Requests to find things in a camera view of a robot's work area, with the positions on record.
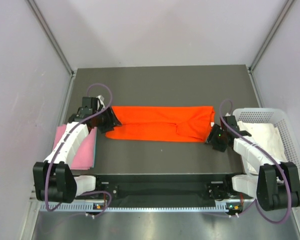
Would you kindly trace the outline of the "orange t-shirt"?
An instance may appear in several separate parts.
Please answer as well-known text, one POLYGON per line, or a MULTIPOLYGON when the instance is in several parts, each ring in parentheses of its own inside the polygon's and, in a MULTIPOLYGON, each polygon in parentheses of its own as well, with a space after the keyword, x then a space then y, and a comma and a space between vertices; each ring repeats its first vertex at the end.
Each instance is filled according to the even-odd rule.
POLYGON ((113 140, 203 143, 214 125, 212 106, 114 106, 121 126, 106 133, 113 140))

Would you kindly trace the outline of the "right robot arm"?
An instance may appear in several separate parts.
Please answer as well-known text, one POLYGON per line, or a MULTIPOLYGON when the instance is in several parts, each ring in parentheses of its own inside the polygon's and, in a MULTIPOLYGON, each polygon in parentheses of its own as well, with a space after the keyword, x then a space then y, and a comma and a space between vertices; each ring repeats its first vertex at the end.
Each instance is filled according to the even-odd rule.
POLYGON ((229 198, 243 193, 255 198, 264 211, 300 207, 297 166, 284 153, 279 130, 271 123, 247 123, 226 115, 212 124, 207 143, 214 150, 231 148, 241 156, 245 173, 227 175, 223 192, 229 198))

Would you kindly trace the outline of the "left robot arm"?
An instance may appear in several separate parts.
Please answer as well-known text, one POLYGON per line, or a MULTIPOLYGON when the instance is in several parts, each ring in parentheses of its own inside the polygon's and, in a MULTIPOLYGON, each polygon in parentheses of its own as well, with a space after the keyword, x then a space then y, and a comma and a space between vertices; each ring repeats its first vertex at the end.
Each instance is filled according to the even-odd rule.
POLYGON ((39 201, 72 203, 87 193, 92 198, 102 195, 103 186, 91 175, 74 176, 73 170, 93 167, 97 134, 105 134, 119 127, 121 122, 112 107, 104 104, 104 97, 84 97, 78 111, 56 136, 57 143, 42 162, 33 166, 36 198, 39 201))

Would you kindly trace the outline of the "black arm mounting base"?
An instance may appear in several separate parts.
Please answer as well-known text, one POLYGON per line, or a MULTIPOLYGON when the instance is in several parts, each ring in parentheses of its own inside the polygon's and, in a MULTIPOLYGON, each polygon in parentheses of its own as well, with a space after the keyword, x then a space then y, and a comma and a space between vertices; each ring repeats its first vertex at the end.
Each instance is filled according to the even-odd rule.
POLYGON ((238 193, 230 186, 224 173, 174 174, 96 174, 95 190, 80 193, 76 198, 96 198, 107 191, 113 200, 134 196, 197 196, 203 200, 235 198, 238 193))

